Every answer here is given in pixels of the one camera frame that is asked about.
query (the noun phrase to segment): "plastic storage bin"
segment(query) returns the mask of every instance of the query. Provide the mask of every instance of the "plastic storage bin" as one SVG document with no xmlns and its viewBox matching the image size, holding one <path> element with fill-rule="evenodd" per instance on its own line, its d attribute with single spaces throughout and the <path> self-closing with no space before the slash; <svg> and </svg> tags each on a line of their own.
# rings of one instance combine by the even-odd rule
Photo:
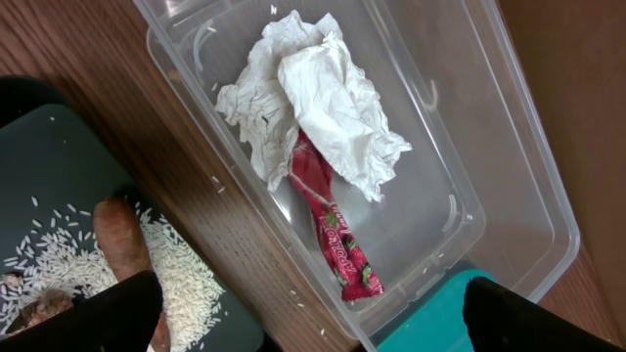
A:
<svg viewBox="0 0 626 352">
<path fill-rule="evenodd" d="M 135 3 L 163 75 L 265 226 L 366 348 L 460 260 L 538 301 L 575 258 L 578 229 L 493 0 Z M 340 300 L 304 199 L 288 181 L 270 194 L 248 162 L 249 145 L 214 109 L 215 83 L 234 83 L 262 28 L 291 10 L 307 22 L 333 14 L 381 94 L 390 129 L 414 147 L 382 187 L 381 203 L 335 179 L 339 207 L 386 287 L 354 305 Z M 207 25 L 217 32 L 198 34 Z"/>
</svg>

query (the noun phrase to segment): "crumpled paper towel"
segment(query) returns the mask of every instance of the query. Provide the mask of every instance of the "crumpled paper towel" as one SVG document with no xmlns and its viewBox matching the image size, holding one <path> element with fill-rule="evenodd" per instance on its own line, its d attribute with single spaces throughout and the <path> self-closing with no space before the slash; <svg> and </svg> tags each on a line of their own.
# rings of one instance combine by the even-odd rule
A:
<svg viewBox="0 0 626 352">
<path fill-rule="evenodd" d="M 328 14 L 312 25 L 293 11 L 265 27 L 248 62 L 216 108 L 240 124 L 268 189 L 289 173 L 299 127 L 339 175 L 380 201 L 380 185 L 395 177 L 393 165 L 411 145 L 389 131 L 380 95 L 352 63 L 336 20 Z"/>
</svg>

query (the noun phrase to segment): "teal lid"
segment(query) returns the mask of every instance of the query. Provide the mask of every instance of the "teal lid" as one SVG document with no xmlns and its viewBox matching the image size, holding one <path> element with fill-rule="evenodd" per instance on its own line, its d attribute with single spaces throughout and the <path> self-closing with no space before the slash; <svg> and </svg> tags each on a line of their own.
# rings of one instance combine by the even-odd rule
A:
<svg viewBox="0 0 626 352">
<path fill-rule="evenodd" d="M 453 276 L 379 345 L 379 351 L 472 352 L 463 305 L 466 286 L 475 277 L 493 280 L 475 269 Z"/>
</svg>

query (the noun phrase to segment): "white rice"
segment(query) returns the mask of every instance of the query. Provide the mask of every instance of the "white rice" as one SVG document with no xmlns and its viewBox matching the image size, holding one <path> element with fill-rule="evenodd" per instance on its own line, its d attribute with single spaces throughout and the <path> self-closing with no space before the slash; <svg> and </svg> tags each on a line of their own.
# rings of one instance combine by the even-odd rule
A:
<svg viewBox="0 0 626 352">
<path fill-rule="evenodd" d="M 224 289 L 162 215 L 152 221 L 150 210 L 147 210 L 140 216 L 140 225 L 163 289 L 163 309 L 170 329 L 171 351 L 187 351 L 220 322 L 213 317 L 221 309 L 217 300 Z M 5 265 L 23 270 L 23 286 L 18 288 L 22 294 L 14 293 L 17 296 L 11 295 L 12 291 L 5 293 L 6 288 L 2 286 L 4 302 L 0 302 L 4 303 L 4 316 L 0 318 L 0 334 L 4 334 L 20 310 L 36 301 L 45 289 L 57 288 L 71 296 L 84 294 L 88 298 L 117 283 L 103 252 L 98 248 L 96 234 L 88 232 L 83 242 L 89 239 L 95 249 L 79 248 L 69 231 L 58 229 L 54 235 L 47 233 L 41 237 L 41 242 L 35 244 L 39 252 L 32 258 L 27 255 L 29 258 L 20 263 L 18 257 L 4 260 Z M 33 254 L 34 250 L 29 246 L 26 252 Z M 82 290 L 75 289 L 77 286 L 81 286 Z"/>
</svg>

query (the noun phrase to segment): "red candy wrapper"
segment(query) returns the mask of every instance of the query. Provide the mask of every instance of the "red candy wrapper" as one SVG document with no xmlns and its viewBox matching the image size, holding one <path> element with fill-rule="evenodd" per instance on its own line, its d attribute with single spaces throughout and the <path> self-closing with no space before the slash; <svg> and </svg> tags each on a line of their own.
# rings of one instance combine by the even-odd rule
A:
<svg viewBox="0 0 626 352">
<path fill-rule="evenodd" d="M 333 198 L 333 169 L 300 130 L 289 175 L 311 206 L 324 257 L 342 287 L 341 299 L 354 301 L 384 291 Z"/>
</svg>

